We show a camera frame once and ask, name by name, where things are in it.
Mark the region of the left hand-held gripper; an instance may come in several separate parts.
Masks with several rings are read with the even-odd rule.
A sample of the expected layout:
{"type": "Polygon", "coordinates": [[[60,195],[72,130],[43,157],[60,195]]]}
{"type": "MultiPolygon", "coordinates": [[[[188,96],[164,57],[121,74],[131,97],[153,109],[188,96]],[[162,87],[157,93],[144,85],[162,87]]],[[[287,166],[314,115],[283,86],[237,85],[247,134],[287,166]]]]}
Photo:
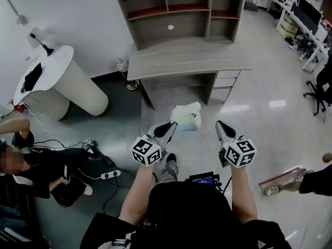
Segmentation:
{"type": "Polygon", "coordinates": [[[160,163],[168,154],[167,143],[171,141],[177,128],[177,122],[165,121],[155,124],[138,136],[131,146],[133,160],[146,167],[160,163]]]}

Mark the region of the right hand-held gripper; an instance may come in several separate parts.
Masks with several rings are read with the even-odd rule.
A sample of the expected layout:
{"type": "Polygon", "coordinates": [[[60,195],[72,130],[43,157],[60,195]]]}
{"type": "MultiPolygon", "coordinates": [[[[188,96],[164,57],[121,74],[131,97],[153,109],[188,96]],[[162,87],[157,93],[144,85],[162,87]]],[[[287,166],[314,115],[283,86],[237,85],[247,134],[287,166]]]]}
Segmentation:
{"type": "Polygon", "coordinates": [[[236,138],[236,131],[228,124],[218,120],[215,124],[217,138],[220,142],[233,139],[222,143],[219,151],[219,159],[222,167],[232,166],[234,168],[245,167],[254,160],[257,148],[251,139],[244,135],[236,138]]]}

